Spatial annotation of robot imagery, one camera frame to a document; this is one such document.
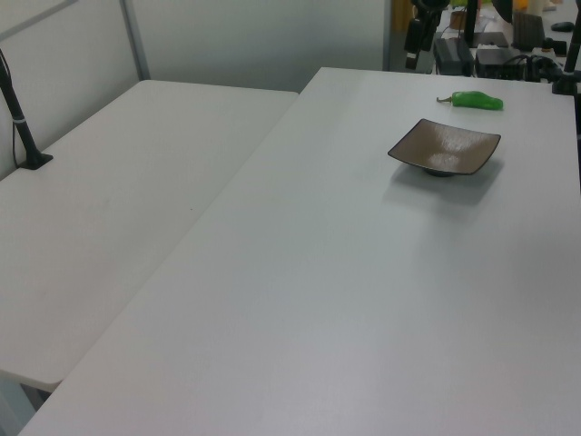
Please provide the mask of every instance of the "microphone stand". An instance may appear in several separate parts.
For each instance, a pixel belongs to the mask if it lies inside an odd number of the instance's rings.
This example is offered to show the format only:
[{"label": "microphone stand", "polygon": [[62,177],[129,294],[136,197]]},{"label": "microphone stand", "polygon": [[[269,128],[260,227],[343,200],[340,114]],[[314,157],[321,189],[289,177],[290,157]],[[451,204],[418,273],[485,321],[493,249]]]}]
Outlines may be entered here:
[{"label": "microphone stand", "polygon": [[20,167],[26,168],[27,170],[37,170],[53,159],[53,156],[50,154],[42,154],[36,148],[33,136],[30,133],[25,116],[16,98],[15,89],[12,87],[12,77],[9,73],[8,64],[2,54],[2,50],[0,50],[0,61],[0,89],[2,89],[8,110],[12,115],[12,121],[18,130],[18,134],[26,150],[26,161]]}]

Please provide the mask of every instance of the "black stand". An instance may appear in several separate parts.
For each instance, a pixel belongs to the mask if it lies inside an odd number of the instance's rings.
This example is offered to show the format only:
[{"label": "black stand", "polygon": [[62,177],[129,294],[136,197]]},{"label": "black stand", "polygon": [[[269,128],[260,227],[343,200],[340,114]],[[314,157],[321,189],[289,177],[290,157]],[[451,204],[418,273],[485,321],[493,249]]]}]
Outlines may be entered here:
[{"label": "black stand", "polygon": [[575,76],[575,64],[579,56],[579,46],[581,45],[581,11],[578,10],[577,2],[577,19],[575,29],[571,36],[571,45],[569,52],[566,54],[565,68],[563,75],[553,83],[553,94],[559,95],[577,95],[577,82],[579,79]]},{"label": "black stand", "polygon": [[28,170],[36,170],[46,164],[48,161],[53,159],[50,154],[42,154],[36,148],[28,124],[26,123],[25,116],[22,113],[18,99],[16,98],[15,90],[12,87],[12,79],[8,73],[8,65],[5,64],[4,56],[0,52],[0,88],[2,89],[2,94],[8,105],[8,110],[12,114],[13,122],[16,125],[18,134],[22,139],[22,144],[26,150],[26,162],[22,163],[20,166]]}]

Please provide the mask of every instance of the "white wall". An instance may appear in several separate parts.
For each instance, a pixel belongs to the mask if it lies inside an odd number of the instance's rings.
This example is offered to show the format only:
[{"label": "white wall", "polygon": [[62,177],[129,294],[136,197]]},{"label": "white wall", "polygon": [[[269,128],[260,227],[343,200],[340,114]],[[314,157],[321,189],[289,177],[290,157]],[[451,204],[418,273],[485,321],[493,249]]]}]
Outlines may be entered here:
[{"label": "white wall", "polygon": [[300,92],[322,66],[380,70],[389,46],[387,0],[127,4],[158,80]]},{"label": "white wall", "polygon": [[[137,83],[119,0],[78,0],[0,48],[41,150]],[[13,171],[11,120],[0,97],[0,179]]]}]

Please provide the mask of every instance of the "black cable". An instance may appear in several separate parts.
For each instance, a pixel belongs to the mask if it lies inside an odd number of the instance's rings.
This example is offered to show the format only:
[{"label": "black cable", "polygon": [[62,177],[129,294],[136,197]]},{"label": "black cable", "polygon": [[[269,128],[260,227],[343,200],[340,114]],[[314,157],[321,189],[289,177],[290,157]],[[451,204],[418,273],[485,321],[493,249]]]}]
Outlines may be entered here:
[{"label": "black cable", "polygon": [[2,60],[2,64],[4,64],[6,72],[8,73],[8,80],[10,84],[12,84],[12,74],[10,73],[10,67],[8,66],[8,62],[6,61],[6,58],[4,57],[4,53],[2,53],[1,48],[0,48],[0,59]]},{"label": "black cable", "polygon": [[[10,73],[10,67],[8,66],[8,62],[4,57],[4,53],[2,53],[2,49],[0,48],[0,60],[2,60],[3,66],[6,68],[6,72],[8,73],[8,81],[12,86],[12,73]],[[12,160],[15,163],[15,168],[18,169],[18,162],[16,161],[16,124],[12,122]]]},{"label": "black cable", "polygon": [[15,168],[18,169],[18,162],[16,161],[16,123],[12,122],[12,159],[15,162]]},{"label": "black cable", "polygon": [[458,26],[458,39],[460,39],[460,31],[462,30],[462,26],[465,25],[466,23],[466,8],[467,6],[464,6],[464,9],[460,11],[463,12],[464,14],[460,16],[460,25]]}]

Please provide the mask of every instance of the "brown dish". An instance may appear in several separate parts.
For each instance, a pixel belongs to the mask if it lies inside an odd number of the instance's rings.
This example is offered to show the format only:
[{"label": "brown dish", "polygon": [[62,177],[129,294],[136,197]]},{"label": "brown dish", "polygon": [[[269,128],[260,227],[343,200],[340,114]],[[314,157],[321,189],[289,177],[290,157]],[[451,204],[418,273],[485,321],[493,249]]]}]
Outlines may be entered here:
[{"label": "brown dish", "polygon": [[388,155],[432,175],[470,175],[482,168],[499,141],[499,134],[483,134],[422,119]]}]

